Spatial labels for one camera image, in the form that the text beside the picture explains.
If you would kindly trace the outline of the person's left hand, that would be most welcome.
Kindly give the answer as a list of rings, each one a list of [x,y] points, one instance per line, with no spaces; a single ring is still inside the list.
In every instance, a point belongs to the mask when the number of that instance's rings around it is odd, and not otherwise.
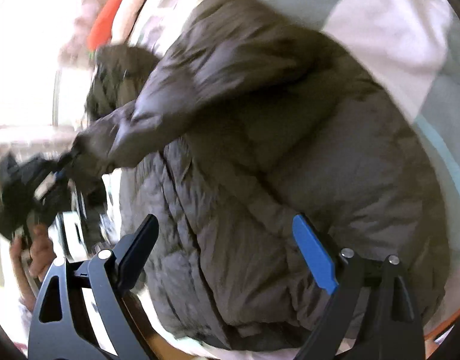
[[[48,228],[43,224],[38,224],[34,226],[32,230],[34,239],[29,249],[31,263],[28,267],[28,274],[32,279],[37,278],[42,282],[52,262],[56,258],[56,254],[54,252],[53,242],[48,236]],[[14,237],[14,240],[10,243],[9,253],[14,276],[19,287],[21,301],[23,305],[32,312],[37,298],[31,290],[22,264],[22,236],[17,235]]]

